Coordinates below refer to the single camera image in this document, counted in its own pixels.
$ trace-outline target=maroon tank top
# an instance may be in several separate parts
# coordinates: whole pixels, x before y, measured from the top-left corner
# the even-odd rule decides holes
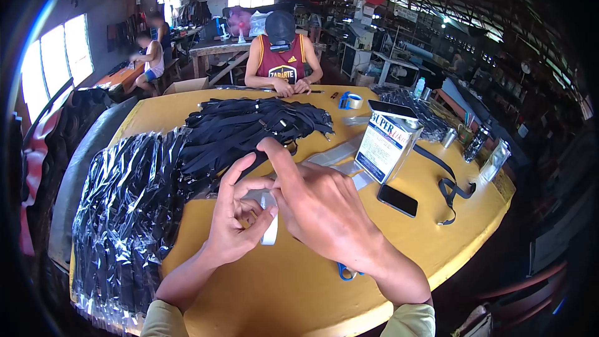
[[[304,37],[301,34],[295,35],[294,41],[291,42],[291,49],[284,52],[271,52],[268,36],[261,34],[258,37],[260,38],[260,62],[256,76],[279,77],[290,85],[305,77]]]

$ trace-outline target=white tank top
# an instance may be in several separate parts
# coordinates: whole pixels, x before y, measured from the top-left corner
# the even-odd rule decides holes
[[[144,66],[144,71],[149,71],[150,69],[154,72],[154,75],[156,77],[160,77],[164,74],[164,54],[162,52],[162,45],[160,44],[159,41],[153,41],[158,43],[158,46],[160,47],[159,49],[159,53],[160,53],[160,61],[158,62],[158,64],[155,67],[151,67],[150,66],[150,62],[146,61],[146,65]],[[150,49],[150,47],[148,46],[148,48],[146,49],[146,55],[148,54],[148,50]]]

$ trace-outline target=metal cup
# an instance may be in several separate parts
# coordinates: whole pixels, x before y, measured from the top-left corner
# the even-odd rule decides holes
[[[428,98],[431,96],[431,92],[432,92],[431,89],[429,89],[428,87],[425,87],[424,90],[422,91],[422,94],[420,95],[420,100],[428,100]]]
[[[458,136],[458,131],[454,128],[447,128],[447,132],[445,133],[445,137],[441,141],[441,145],[443,147],[448,148],[453,143],[453,140]]]

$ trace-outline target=scissors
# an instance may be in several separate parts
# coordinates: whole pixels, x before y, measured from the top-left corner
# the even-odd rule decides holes
[[[352,281],[353,278],[359,273],[360,276],[364,276],[363,272],[357,272],[349,267],[347,267],[346,265],[343,265],[339,262],[337,262],[337,266],[339,266],[339,277],[341,277],[341,279],[343,281]],[[343,274],[343,271],[348,271],[350,277],[345,277],[345,275]]]

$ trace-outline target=black lanyard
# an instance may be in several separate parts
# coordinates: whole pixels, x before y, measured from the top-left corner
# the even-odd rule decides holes
[[[297,101],[211,99],[201,103],[201,107],[201,111],[192,112],[185,120],[191,133],[179,156],[181,181],[189,190],[187,198],[217,192],[221,174],[251,152],[256,153],[256,161],[242,177],[266,161],[266,155],[256,150],[265,137],[273,137],[284,145],[294,144],[293,155],[297,139],[313,131],[333,133],[333,121],[325,110]]]
[[[438,225],[452,224],[453,221],[455,221],[455,217],[456,217],[455,210],[453,209],[453,198],[455,197],[455,194],[459,195],[460,197],[462,197],[464,199],[470,198],[472,196],[472,194],[476,191],[476,183],[470,183],[470,190],[463,191],[457,185],[455,175],[453,174],[453,170],[444,161],[442,161],[441,159],[439,159],[435,155],[429,153],[427,150],[423,149],[422,147],[420,147],[418,145],[414,146],[414,151],[417,152],[418,154],[421,154],[425,158],[432,160],[435,163],[439,164],[443,169],[445,169],[447,171],[447,173],[449,173],[449,175],[452,176],[453,181],[449,178],[441,178],[439,180],[439,189],[441,190],[441,194],[443,194],[443,197],[445,198],[445,203],[447,204],[447,207],[451,208],[451,210],[453,211],[453,219],[439,222]],[[449,193],[447,192],[447,187],[449,187],[451,190]]]

